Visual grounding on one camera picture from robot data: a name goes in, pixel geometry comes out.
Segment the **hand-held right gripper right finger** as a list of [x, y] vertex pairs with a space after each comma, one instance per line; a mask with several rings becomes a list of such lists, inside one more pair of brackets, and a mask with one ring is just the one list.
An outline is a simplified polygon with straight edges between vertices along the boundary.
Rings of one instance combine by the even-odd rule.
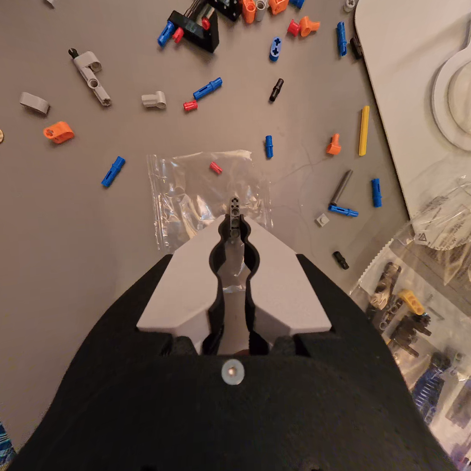
[[249, 353], [267, 355], [280, 337], [332, 328], [294, 250], [250, 217], [240, 217]]

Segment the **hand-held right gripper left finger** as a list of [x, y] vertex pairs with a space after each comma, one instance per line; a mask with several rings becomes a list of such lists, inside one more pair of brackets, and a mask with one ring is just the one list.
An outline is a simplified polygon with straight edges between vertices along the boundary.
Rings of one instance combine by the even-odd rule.
[[229, 215], [215, 219], [178, 248], [137, 322], [142, 332], [188, 337], [198, 353], [216, 355], [225, 303], [218, 270], [226, 261]]

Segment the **dark grey lego angle beam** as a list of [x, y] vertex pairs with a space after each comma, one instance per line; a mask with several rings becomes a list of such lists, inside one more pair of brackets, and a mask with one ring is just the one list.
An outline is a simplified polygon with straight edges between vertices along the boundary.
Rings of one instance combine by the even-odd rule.
[[231, 244], [235, 244], [240, 238], [240, 204], [239, 198], [234, 196], [230, 200], [230, 230], [229, 230], [229, 241]]

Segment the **small clear plastic bag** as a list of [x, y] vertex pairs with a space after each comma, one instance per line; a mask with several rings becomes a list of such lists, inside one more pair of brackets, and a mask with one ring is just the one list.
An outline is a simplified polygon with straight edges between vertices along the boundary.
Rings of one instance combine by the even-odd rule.
[[[223, 171], [209, 169], [216, 162]], [[162, 256], [227, 214], [239, 198], [241, 213], [273, 231], [269, 179], [256, 168], [249, 150], [198, 152], [186, 156], [147, 155], [155, 214], [155, 236]]]

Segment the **light grey lego liftarm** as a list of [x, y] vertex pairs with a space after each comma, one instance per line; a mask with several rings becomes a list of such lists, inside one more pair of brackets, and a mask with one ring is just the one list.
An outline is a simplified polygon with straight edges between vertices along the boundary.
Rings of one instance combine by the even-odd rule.
[[50, 110], [48, 101], [28, 92], [21, 93], [19, 103], [23, 108], [43, 116], [47, 116]]

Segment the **black lego frame assembly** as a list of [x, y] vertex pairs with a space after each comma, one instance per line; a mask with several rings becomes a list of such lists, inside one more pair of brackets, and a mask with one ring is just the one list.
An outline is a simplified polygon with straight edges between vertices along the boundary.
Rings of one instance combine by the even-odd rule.
[[218, 14], [235, 22], [242, 14], [241, 1], [237, 0], [195, 0], [185, 13], [172, 11], [166, 26], [157, 38], [157, 44], [164, 48], [170, 39], [176, 44], [182, 39], [213, 53], [219, 45]]

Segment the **dark grey lego axle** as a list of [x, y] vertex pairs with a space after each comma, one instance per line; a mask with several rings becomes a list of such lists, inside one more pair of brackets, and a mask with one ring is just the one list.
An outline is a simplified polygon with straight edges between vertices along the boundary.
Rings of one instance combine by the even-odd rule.
[[333, 206], [337, 206], [338, 205], [338, 201], [341, 197], [341, 195], [343, 194], [343, 192], [345, 191], [345, 188], [346, 186], [348, 185], [348, 182], [351, 178], [353, 174], [353, 170], [347, 170], [344, 175], [342, 176], [342, 178], [340, 179], [339, 183], [338, 183], [338, 186], [331, 198], [331, 201], [329, 203], [329, 205], [333, 205]]

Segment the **clear bag of lego parts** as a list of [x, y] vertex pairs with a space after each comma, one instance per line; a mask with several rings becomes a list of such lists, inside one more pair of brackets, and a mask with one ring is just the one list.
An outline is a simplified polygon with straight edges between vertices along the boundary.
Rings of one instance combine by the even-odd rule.
[[415, 408], [457, 470], [471, 464], [470, 242], [392, 239], [351, 292], [389, 348]]

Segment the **yellow lego axle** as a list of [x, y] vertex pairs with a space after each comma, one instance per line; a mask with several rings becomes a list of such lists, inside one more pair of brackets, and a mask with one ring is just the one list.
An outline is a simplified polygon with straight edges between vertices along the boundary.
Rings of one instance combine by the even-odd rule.
[[369, 126], [370, 106], [366, 105], [362, 109], [358, 155], [365, 156], [367, 151], [368, 126]]

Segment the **small grey lego connector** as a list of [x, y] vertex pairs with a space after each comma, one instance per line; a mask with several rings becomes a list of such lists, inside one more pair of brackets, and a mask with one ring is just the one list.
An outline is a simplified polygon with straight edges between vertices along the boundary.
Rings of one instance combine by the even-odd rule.
[[166, 96], [162, 91], [141, 96], [141, 102], [145, 108], [166, 109]]

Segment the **clear printed plastic bag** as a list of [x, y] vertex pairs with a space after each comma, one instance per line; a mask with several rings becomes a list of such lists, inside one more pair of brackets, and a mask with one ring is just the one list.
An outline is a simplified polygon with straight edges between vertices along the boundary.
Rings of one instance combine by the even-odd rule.
[[471, 241], [471, 184], [462, 176], [446, 186], [411, 221], [414, 243], [446, 251]]

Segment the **grey connector with black pin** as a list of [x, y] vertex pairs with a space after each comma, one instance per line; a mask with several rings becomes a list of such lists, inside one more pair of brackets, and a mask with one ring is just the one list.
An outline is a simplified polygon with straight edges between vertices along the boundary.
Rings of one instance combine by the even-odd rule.
[[97, 59], [96, 55], [91, 51], [79, 54], [74, 48], [68, 49], [68, 54], [71, 56], [76, 69], [86, 81], [89, 89], [94, 92], [101, 105], [105, 107], [110, 106], [112, 104], [111, 98], [96, 76], [96, 74], [102, 70], [102, 64]]

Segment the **clear plastic dome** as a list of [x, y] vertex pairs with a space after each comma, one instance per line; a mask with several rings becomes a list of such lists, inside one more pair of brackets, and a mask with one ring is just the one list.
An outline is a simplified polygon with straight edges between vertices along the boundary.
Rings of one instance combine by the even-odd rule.
[[459, 128], [471, 135], [471, 63], [460, 68], [451, 78], [448, 87], [448, 105]]

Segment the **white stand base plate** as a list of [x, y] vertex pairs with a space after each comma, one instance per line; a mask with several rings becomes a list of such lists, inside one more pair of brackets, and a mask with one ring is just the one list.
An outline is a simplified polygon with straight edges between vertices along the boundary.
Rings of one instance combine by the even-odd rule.
[[436, 195], [427, 169], [470, 158], [442, 134], [432, 91], [443, 64], [468, 45], [470, 1], [358, 1], [355, 27], [410, 217]]

